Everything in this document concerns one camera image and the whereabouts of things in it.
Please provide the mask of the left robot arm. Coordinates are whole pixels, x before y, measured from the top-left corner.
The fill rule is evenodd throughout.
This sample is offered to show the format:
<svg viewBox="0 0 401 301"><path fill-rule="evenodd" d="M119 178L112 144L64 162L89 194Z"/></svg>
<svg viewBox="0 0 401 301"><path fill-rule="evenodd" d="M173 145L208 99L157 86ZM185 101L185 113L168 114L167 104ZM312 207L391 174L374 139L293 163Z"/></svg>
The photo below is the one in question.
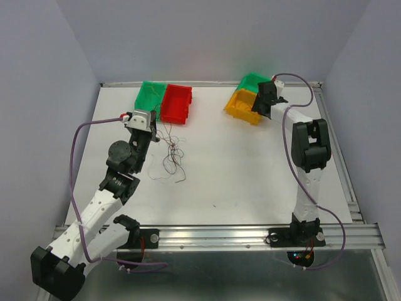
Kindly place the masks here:
<svg viewBox="0 0 401 301"><path fill-rule="evenodd" d="M59 300L73 300L86 276L119 246L139 241L139 223L121 214L101 228L134 194L148 147L158 140L155 126L129 126L129 141L114 142L108 151L107 173L87 207L65 232L46 248L31 254L33 282Z"/></svg>

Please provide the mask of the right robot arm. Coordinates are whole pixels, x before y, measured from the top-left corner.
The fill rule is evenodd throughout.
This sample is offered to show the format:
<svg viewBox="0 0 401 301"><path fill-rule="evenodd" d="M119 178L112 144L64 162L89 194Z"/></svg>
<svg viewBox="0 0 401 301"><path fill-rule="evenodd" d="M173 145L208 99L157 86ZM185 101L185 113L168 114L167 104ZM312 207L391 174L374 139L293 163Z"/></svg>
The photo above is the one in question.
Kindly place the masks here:
<svg viewBox="0 0 401 301"><path fill-rule="evenodd" d="M279 96L278 83L258 83L252 111L280 123L282 132L291 134L291 145L284 142L284 151L290 168L296 168L293 174L298 190L291 223L268 229L267 242L273 248L304 247L311 242L324 246L317 200L321 175L331 159L328 124L325 119L312 119L293 109Z"/></svg>

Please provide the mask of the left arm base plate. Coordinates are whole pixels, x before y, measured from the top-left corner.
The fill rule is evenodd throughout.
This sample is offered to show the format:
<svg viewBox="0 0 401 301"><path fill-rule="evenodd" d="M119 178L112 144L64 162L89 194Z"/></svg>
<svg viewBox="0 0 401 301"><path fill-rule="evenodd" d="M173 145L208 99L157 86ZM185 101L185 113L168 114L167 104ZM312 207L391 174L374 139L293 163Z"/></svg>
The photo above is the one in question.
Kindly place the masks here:
<svg viewBox="0 0 401 301"><path fill-rule="evenodd" d="M159 247L160 230L157 228L140 228L136 233L130 233L124 244L117 249L142 250Z"/></svg>

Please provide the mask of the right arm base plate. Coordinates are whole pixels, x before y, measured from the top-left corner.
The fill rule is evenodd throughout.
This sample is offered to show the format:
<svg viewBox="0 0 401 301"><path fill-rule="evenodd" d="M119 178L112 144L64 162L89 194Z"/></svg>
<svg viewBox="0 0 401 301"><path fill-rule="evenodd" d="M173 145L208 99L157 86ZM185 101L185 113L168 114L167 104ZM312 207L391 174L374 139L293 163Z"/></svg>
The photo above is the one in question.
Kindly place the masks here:
<svg viewBox="0 0 401 301"><path fill-rule="evenodd" d="M311 242L313 242L314 247L324 247L326 245L325 239L318 239L318 234L322 232L322 228L311 233L293 231L290 228L269 228L267 239L272 248L306 248L311 246Z"/></svg>

